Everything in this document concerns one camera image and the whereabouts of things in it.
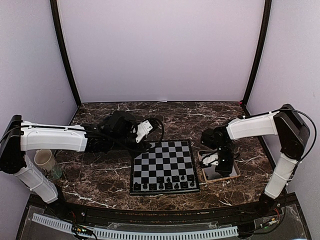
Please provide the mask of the wooden tray with dark base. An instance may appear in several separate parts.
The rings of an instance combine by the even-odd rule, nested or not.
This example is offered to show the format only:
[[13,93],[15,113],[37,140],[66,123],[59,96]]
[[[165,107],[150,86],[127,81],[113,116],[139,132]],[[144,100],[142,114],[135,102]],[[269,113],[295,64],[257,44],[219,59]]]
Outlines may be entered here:
[[215,158],[215,159],[218,158],[218,154],[216,153],[216,150],[212,150],[212,149],[200,150],[197,153],[198,159],[199,159],[199,164],[201,166],[204,180],[206,183],[214,183],[217,181],[228,181],[230,179],[238,178],[241,175],[240,170],[239,170],[235,161],[233,163],[232,171],[228,176],[222,176],[221,174],[216,172],[216,165],[214,165],[214,164],[204,165],[202,163],[203,158],[207,155],[210,155],[210,154],[213,155],[213,158]]

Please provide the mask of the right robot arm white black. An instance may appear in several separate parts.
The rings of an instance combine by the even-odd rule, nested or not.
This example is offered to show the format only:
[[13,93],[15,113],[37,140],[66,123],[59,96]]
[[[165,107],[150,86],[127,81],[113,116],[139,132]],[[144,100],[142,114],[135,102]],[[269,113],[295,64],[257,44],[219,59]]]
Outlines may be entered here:
[[232,142],[242,138],[278,136],[280,156],[269,182],[259,196],[255,213],[266,217],[275,208],[276,199],[293,179],[300,162],[309,154],[305,150],[310,128],[302,119],[304,113],[284,104],[281,108],[250,116],[234,118],[223,125],[208,128],[200,142],[213,150],[200,159],[202,168],[215,167],[222,177],[228,176],[234,165]]

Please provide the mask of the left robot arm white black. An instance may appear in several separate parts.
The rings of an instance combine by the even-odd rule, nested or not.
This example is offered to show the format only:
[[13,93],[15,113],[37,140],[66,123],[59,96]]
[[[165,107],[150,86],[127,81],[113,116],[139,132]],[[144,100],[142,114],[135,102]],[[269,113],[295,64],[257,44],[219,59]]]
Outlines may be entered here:
[[154,117],[138,122],[128,112],[117,110],[98,124],[47,125],[24,121],[14,115],[0,140],[0,170],[14,175],[35,192],[60,218],[67,218],[70,206],[63,193],[46,179],[26,155],[31,150],[69,150],[108,153],[127,150],[136,157],[152,148],[147,136],[163,123]]

